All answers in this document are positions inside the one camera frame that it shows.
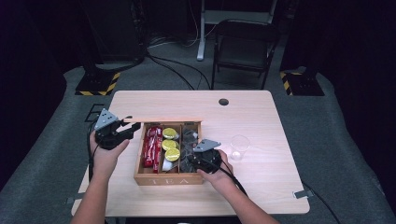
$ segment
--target wooden box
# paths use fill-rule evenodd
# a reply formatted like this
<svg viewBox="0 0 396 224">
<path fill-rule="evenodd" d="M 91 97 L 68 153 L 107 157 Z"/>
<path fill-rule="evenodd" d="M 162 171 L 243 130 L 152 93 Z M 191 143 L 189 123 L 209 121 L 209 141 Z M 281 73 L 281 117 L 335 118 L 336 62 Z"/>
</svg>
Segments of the wooden box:
<svg viewBox="0 0 396 224">
<path fill-rule="evenodd" d="M 177 131 L 179 138 L 176 140 L 178 142 L 178 146 L 180 149 L 180 158 L 174 161 L 174 168 L 172 170 L 173 173 L 164 172 L 163 171 L 163 163 L 166 160 L 164 153 L 165 150 L 161 149 L 161 158 L 159 164 L 158 173 L 153 172 L 152 167 L 144 166 L 144 146 L 145 146 L 145 137 L 148 129 L 153 126 L 161 126 L 164 129 L 172 128 Z M 187 130 L 191 130 L 197 134 L 197 142 L 200 142 L 202 139 L 201 133 L 201 122 L 186 122 L 186 121 L 169 121 L 169 122 L 146 122 L 142 124 L 142 138 L 140 139 L 140 147 L 137 155 L 136 166 L 134 168 L 134 180 L 139 186 L 163 186 L 163 185 L 200 185 L 203 184 L 202 177 L 196 172 L 193 173 L 184 173 L 182 169 L 180 169 L 180 163 L 186 162 L 185 157 L 183 157 L 183 150 L 185 150 L 184 146 L 184 138 Z"/>
</svg>

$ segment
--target chair seat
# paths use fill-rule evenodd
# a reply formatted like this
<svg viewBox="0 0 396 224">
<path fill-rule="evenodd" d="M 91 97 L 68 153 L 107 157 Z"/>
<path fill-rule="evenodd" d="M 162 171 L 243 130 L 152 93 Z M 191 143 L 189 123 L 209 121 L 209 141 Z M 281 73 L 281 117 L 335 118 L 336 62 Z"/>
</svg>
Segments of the chair seat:
<svg viewBox="0 0 396 224">
<path fill-rule="evenodd" d="M 238 65 L 253 69 L 266 66 L 266 43 L 224 37 L 219 49 L 219 65 Z"/>
</svg>

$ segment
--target yellow and black hazard tape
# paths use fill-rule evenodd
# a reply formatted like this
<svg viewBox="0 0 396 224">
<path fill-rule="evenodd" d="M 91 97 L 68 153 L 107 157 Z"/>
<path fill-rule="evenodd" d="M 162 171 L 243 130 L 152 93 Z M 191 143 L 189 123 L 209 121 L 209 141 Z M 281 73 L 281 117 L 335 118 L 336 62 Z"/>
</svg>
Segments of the yellow and black hazard tape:
<svg viewBox="0 0 396 224">
<path fill-rule="evenodd" d="M 76 91 L 76 95 L 109 95 L 113 92 L 114 88 L 116 87 L 117 81 L 119 80 L 120 73 L 114 75 L 113 79 L 111 80 L 110 85 L 108 86 L 106 91 Z"/>
<path fill-rule="evenodd" d="M 293 72 L 293 73 L 285 73 L 285 72 L 283 72 L 283 71 L 280 72 L 280 77 L 282 78 L 283 87 L 285 88 L 286 94 L 287 94 L 287 95 L 293 95 L 293 92 L 292 92 L 292 90 L 291 90 L 291 87 L 290 87 L 290 84 L 289 84 L 289 82 L 288 82 L 288 79 L 287 79 L 286 74 L 301 75 L 301 73 L 296 73 L 296 72 Z"/>
</svg>

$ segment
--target table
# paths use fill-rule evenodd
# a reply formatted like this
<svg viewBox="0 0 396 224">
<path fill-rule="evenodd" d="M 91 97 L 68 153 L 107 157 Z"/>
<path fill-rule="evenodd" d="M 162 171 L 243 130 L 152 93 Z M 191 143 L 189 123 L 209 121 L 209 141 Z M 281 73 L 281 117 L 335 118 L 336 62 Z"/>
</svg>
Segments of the table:
<svg viewBox="0 0 396 224">
<path fill-rule="evenodd" d="M 225 98 L 228 105 L 220 105 Z M 304 214 L 306 198 L 290 147 L 269 91 L 117 91 L 109 111 L 123 119 L 167 121 L 202 119 L 203 138 L 220 141 L 230 154 L 237 133 L 248 136 L 252 147 L 242 161 L 232 161 L 234 174 L 249 198 L 269 214 Z M 134 166 L 141 129 L 120 155 L 110 178 L 107 217 L 210 217 L 231 216 L 231 206 L 210 183 L 188 186 L 137 186 Z M 88 186 L 88 172 L 78 192 Z M 78 208 L 76 200 L 72 214 Z"/>
<path fill-rule="evenodd" d="M 277 0 L 273 0 L 269 12 L 245 12 L 245 11 L 223 11 L 205 10 L 205 0 L 201 0 L 201 38 L 198 47 L 197 60 L 202 61 L 205 53 L 205 25 L 218 24 L 226 19 L 238 19 L 247 21 L 272 22 Z"/>
</svg>

